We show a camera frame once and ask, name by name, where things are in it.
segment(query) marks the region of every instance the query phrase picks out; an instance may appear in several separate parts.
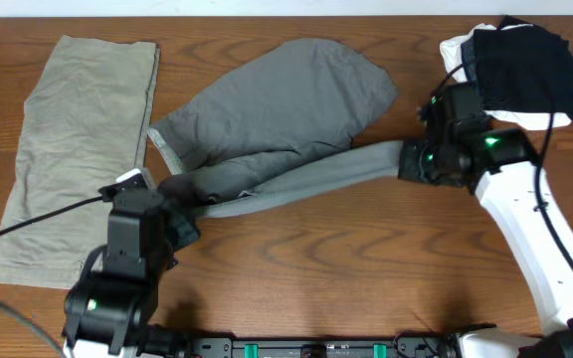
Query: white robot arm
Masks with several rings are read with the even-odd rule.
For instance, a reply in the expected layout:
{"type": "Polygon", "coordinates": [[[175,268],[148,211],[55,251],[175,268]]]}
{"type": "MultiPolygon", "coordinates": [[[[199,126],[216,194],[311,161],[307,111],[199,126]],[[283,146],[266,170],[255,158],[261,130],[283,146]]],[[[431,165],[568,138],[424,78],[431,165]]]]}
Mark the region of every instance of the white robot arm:
{"type": "MultiPolygon", "coordinates": [[[[486,172],[475,195],[503,232],[534,297],[543,334],[550,335],[567,329],[567,321],[573,318],[573,272],[538,212],[535,170],[531,163],[520,162],[501,166],[498,173],[486,172]]],[[[545,210],[573,259],[573,232],[556,205],[544,170],[541,192],[545,210]]],[[[459,339],[463,358],[515,358],[520,347],[538,342],[497,328],[473,331],[459,339]]]]}

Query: fabric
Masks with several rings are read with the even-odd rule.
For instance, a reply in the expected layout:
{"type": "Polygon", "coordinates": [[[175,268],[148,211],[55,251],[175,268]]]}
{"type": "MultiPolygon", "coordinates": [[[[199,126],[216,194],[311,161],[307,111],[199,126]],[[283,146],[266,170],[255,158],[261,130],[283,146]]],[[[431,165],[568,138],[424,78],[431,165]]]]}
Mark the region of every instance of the fabric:
{"type": "MultiPolygon", "coordinates": [[[[158,50],[61,38],[26,99],[7,228],[97,196],[142,166],[158,50]]],[[[69,288],[105,243],[111,204],[93,203],[0,238],[0,283],[69,288]]]]}
{"type": "Polygon", "coordinates": [[[483,108],[549,112],[553,100],[553,108],[573,121],[573,56],[560,36],[536,25],[475,30],[462,56],[464,64],[482,59],[467,68],[467,77],[474,72],[483,108]]]}
{"type": "MultiPolygon", "coordinates": [[[[501,30],[510,30],[517,28],[519,26],[533,26],[531,24],[511,24],[506,25],[501,30]]],[[[476,25],[467,35],[461,35],[451,38],[450,40],[443,41],[440,46],[440,52],[442,58],[444,59],[444,65],[446,67],[446,72],[452,71],[455,67],[462,63],[462,50],[461,45],[469,38],[473,36],[475,30],[495,30],[493,25],[478,24],[476,25]]],[[[466,76],[464,69],[461,69],[453,74],[453,78],[459,82],[467,82],[469,79],[466,76]]],[[[549,122],[549,113],[524,113],[524,112],[513,112],[509,110],[486,110],[485,113],[491,115],[492,117],[517,123],[521,127],[527,130],[545,130],[547,129],[547,124],[549,122]]],[[[556,112],[554,114],[554,126],[566,126],[569,125],[572,120],[567,116],[567,114],[562,112],[556,112]]]]}
{"type": "Polygon", "coordinates": [[[149,129],[173,176],[160,190],[196,205],[350,147],[397,95],[386,71],[337,42],[289,41],[218,79],[149,129]]]}
{"type": "Polygon", "coordinates": [[[387,141],[351,149],[306,164],[218,205],[196,208],[199,217],[223,218],[275,208],[381,177],[397,177],[404,142],[387,141]]]}

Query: beige folded fabric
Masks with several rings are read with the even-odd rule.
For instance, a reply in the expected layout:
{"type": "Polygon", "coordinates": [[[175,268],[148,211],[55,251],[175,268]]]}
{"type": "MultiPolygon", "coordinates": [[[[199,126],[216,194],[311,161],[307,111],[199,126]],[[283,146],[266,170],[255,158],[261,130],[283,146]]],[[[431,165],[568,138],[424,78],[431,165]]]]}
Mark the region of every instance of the beige folded fabric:
{"type": "MultiPolygon", "coordinates": [[[[16,182],[1,227],[97,196],[142,166],[159,51],[153,43],[61,38],[24,105],[16,182]]],[[[93,203],[0,239],[0,283],[69,288],[106,241],[93,203]]]]}

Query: wooden table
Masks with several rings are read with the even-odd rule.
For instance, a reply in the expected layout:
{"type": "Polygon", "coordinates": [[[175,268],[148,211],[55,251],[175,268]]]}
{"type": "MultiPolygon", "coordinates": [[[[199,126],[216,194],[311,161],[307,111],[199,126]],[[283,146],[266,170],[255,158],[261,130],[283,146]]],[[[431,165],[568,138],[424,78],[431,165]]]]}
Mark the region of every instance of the wooden table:
{"type": "MultiPolygon", "coordinates": [[[[529,18],[571,41],[573,17],[529,18]]],[[[444,76],[439,43],[499,17],[0,19],[0,219],[15,180],[23,101],[62,34],[154,41],[152,120],[283,41],[321,37],[363,52],[400,89],[356,146],[421,135],[416,108],[444,76]]],[[[540,133],[533,134],[540,143],[540,133]]],[[[168,171],[150,144],[147,166],[168,171]]],[[[555,131],[549,181],[573,228],[573,126],[555,131]]],[[[238,336],[385,336],[495,322],[538,333],[536,309],[490,216],[466,190],[380,179],[240,218],[202,220],[199,243],[160,285],[152,322],[238,336]]],[[[0,285],[54,337],[61,290],[0,285]]],[[[0,357],[52,357],[0,313],[0,357]]]]}

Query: gray cloth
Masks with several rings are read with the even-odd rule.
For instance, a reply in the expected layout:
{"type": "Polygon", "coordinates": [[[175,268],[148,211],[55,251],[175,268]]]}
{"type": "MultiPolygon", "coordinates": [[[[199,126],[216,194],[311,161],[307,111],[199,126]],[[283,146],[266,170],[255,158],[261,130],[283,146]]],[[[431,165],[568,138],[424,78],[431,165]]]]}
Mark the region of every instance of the gray cloth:
{"type": "Polygon", "coordinates": [[[171,177],[164,192],[217,204],[350,147],[397,90],[337,42],[289,41],[218,79],[149,129],[171,177]]]}
{"type": "MultiPolygon", "coordinates": [[[[24,106],[7,228],[97,196],[142,166],[158,50],[61,38],[24,106]]],[[[0,239],[0,283],[71,287],[106,241],[111,204],[93,203],[0,239]]]]}
{"type": "Polygon", "coordinates": [[[224,218],[255,213],[356,183],[396,177],[403,141],[348,150],[293,169],[245,191],[245,197],[194,209],[199,217],[224,218]]]}

